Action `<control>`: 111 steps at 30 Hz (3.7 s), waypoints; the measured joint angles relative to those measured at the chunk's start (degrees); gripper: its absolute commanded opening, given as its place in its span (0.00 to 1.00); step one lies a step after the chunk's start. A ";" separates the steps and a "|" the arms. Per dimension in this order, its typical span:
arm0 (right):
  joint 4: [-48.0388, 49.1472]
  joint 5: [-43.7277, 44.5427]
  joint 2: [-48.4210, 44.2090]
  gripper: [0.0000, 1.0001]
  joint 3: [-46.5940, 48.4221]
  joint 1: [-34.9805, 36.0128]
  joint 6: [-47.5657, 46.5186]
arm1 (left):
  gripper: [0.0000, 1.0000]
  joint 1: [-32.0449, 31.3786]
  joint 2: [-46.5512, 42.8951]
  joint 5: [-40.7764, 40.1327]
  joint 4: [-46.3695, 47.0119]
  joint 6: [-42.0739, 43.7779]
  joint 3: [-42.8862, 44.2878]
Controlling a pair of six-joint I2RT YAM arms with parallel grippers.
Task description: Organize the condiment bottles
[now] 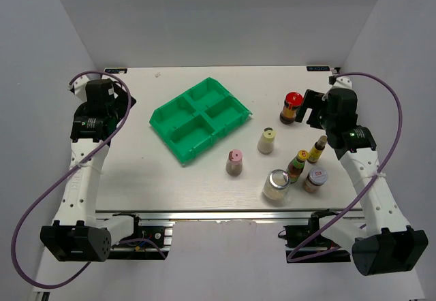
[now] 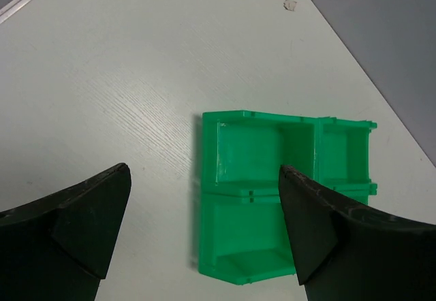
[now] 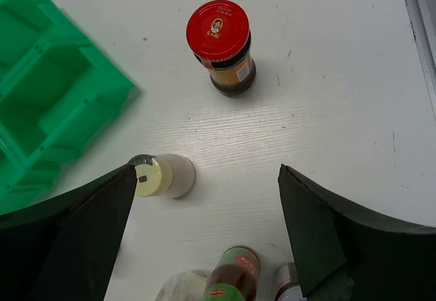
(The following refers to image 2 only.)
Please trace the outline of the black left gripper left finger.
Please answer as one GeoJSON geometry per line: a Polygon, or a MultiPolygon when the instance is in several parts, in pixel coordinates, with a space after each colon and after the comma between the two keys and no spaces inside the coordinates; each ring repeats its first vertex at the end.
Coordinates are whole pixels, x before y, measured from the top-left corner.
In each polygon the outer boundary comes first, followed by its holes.
{"type": "Polygon", "coordinates": [[[94,300],[130,191],[129,167],[119,163],[1,212],[1,299],[94,300]]]}

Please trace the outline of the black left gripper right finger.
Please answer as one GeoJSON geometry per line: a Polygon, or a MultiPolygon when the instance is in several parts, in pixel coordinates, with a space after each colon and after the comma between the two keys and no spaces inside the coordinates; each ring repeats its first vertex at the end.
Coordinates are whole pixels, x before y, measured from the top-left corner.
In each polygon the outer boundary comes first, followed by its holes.
{"type": "Polygon", "coordinates": [[[279,197],[309,300],[434,300],[435,226],[380,211],[295,168],[279,197]]]}

